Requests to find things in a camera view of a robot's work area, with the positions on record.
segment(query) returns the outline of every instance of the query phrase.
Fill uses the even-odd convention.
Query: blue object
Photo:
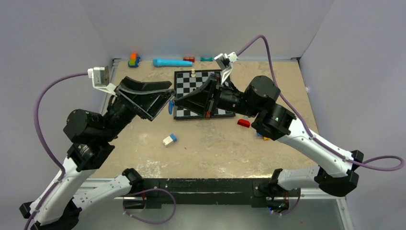
[[[141,61],[141,57],[137,57],[137,60],[135,61],[134,65],[130,65],[130,61],[128,61],[128,67],[136,68],[136,67],[138,67],[138,64],[139,64],[140,61]]]
[[[165,60],[165,59],[154,59],[152,61],[155,67],[161,66],[192,66],[193,62],[191,61],[181,61],[181,60]]]
[[[178,139],[175,137],[175,135],[173,135],[173,133],[171,135],[169,135],[170,138],[172,138],[173,142],[178,141]]]
[[[200,57],[200,61],[213,61],[212,57]]]
[[[173,106],[174,106],[175,102],[173,100],[169,101],[169,105],[168,105],[168,112],[169,114],[172,114],[172,110],[173,110]]]

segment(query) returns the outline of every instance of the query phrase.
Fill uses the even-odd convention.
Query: orange block
[[[137,60],[137,53],[132,53],[130,55],[130,60]]]

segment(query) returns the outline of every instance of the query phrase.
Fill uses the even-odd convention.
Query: beige table surface
[[[138,68],[120,62],[113,83],[125,77],[138,81],[171,81],[174,71],[218,69],[215,62],[195,62],[193,67],[153,67],[142,61]],[[305,85],[295,61],[274,62],[278,85],[285,97],[317,132]],[[237,62],[231,73],[244,91],[257,75],[271,76],[267,62]],[[279,104],[286,106],[282,99]],[[253,128],[237,125],[242,115],[214,120],[175,121],[167,106],[152,122],[136,117],[112,142],[115,150],[93,177],[113,178],[135,168],[145,178],[247,178],[269,177],[274,169],[299,169],[316,165],[303,154],[277,141],[256,137]],[[178,141],[166,148],[162,140],[175,134]]]

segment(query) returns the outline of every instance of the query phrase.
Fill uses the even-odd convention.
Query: white backdrop
[[[264,34],[272,57],[300,57],[333,0],[81,0],[110,55],[143,59],[238,51]],[[262,43],[245,59],[265,59]]]
[[[301,59],[320,134],[365,159],[406,159],[405,28],[404,0],[337,0]],[[406,169],[356,172],[348,195],[355,229],[405,229]]]
[[[79,0],[1,1],[0,22],[0,229],[21,230],[18,207],[37,199],[57,172],[34,130],[35,99],[52,81],[107,65],[109,56]],[[102,99],[87,77],[45,95],[40,123],[59,160],[71,145],[62,131],[69,113],[98,112]]]

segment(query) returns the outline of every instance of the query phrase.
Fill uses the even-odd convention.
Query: red block
[[[237,124],[241,125],[241,126],[244,126],[244,127],[247,127],[247,128],[249,128],[251,126],[251,123],[249,121],[247,121],[247,120],[244,120],[244,119],[239,119]]]
[[[183,60],[194,62],[194,57],[184,57]]]

